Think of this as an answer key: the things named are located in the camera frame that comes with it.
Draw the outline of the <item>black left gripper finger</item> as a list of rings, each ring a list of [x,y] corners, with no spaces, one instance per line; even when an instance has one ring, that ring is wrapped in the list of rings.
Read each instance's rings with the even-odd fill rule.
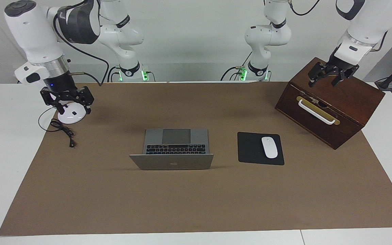
[[[336,73],[336,77],[331,82],[332,86],[337,86],[340,82],[344,81],[344,79],[350,79],[358,70],[359,65],[355,65],[348,69],[339,69]]]
[[[322,63],[317,63],[311,68],[311,70],[308,72],[308,77],[309,77],[308,86],[310,88],[314,87],[314,85],[316,85],[318,80],[325,77],[326,74],[325,69],[326,67]]]

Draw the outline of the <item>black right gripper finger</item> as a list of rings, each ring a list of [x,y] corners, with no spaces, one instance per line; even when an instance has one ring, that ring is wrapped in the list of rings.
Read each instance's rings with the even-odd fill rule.
[[[81,104],[84,107],[86,114],[91,113],[90,106],[94,102],[94,97],[87,86],[84,86],[77,90],[75,96],[75,102]]]
[[[47,87],[43,87],[40,91],[44,103],[57,109],[59,114],[64,114],[64,106],[61,104],[60,99],[57,97],[53,99],[51,91]]]

